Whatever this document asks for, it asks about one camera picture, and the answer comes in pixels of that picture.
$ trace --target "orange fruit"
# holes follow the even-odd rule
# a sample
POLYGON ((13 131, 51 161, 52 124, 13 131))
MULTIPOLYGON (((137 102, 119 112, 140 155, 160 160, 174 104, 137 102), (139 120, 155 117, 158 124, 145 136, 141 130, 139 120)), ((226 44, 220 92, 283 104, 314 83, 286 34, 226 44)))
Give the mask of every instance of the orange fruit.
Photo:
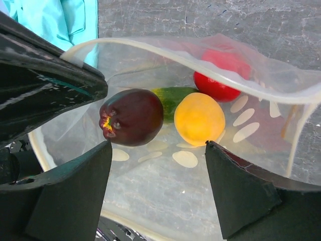
POLYGON ((220 105, 210 96, 191 93, 177 106, 174 124, 186 142, 200 147, 221 135, 225 128, 225 116, 220 105))

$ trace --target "blue cloth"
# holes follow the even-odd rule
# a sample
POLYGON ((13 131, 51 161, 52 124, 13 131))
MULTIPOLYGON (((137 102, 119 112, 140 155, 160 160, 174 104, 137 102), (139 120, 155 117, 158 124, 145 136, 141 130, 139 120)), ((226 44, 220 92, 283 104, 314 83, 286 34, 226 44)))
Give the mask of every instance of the blue cloth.
MULTIPOLYGON (((67 51, 98 37, 97 0, 4 0, 10 16, 35 34, 67 51)), ((86 63, 97 67, 95 50, 86 63)))
POLYGON ((5 13, 5 14, 7 14, 7 15, 9 15, 9 11, 8 11, 8 9, 7 9, 7 7, 6 7, 6 5, 5 5, 3 0, 0 0, 0 11, 5 13))

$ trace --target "cucumber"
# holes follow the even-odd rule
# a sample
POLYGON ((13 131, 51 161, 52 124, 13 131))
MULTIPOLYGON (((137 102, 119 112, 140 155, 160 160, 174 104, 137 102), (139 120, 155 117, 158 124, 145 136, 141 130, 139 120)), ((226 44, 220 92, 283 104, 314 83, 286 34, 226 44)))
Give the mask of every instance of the cucumber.
POLYGON ((164 122, 173 123, 176 107, 189 94, 199 92, 192 87, 167 87, 151 90, 160 99, 164 108, 164 122))

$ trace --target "red tomato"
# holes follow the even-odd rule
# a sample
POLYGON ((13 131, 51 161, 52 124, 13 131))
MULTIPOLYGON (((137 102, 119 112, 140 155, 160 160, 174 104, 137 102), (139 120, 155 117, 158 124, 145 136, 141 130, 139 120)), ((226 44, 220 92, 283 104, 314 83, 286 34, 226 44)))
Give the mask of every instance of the red tomato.
MULTIPOLYGON (((249 79, 251 67, 243 62, 235 53, 221 52, 209 49, 202 56, 202 60, 211 62, 217 67, 238 73, 244 79, 249 79)), ((207 94, 218 102, 230 102, 235 100, 240 91, 228 87, 208 78, 198 72, 194 73, 194 83, 201 93, 207 94)))

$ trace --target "clear plastic bag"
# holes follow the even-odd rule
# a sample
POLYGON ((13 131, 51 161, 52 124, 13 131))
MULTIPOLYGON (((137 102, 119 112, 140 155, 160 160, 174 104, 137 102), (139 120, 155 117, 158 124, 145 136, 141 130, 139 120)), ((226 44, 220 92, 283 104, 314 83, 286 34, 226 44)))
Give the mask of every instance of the clear plastic bag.
MULTIPOLYGON (((269 59, 220 34, 202 39, 97 39, 71 48, 61 58, 82 65, 93 51, 109 85, 107 98, 128 88, 194 86, 194 71, 239 89, 242 94, 235 101, 221 104, 226 127, 214 141, 271 172, 321 185, 321 163, 313 160, 314 150, 307 150, 312 152, 305 160, 309 168, 299 164, 292 172, 301 130, 321 101, 320 71, 269 59), (251 67, 250 79, 201 60, 208 49, 240 56, 251 67)), ((104 140, 98 126, 103 102, 64 113, 34 131, 49 167, 72 160, 104 140)), ((113 148, 115 161, 103 207, 106 216, 175 240, 221 239, 205 147, 188 145, 174 124, 168 124, 145 146, 113 148), (182 150, 196 159, 175 161, 172 154, 182 150)))

